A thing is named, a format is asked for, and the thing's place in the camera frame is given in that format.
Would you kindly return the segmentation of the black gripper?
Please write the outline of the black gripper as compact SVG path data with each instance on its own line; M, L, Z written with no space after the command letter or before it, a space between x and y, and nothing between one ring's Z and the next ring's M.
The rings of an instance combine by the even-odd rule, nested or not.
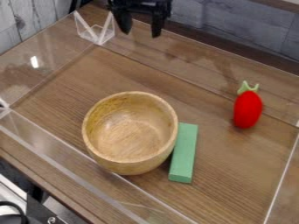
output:
M164 28L164 20L171 16L172 0L106 0L106 8L113 13L124 34L132 29L132 13L152 14L152 37L157 38Z

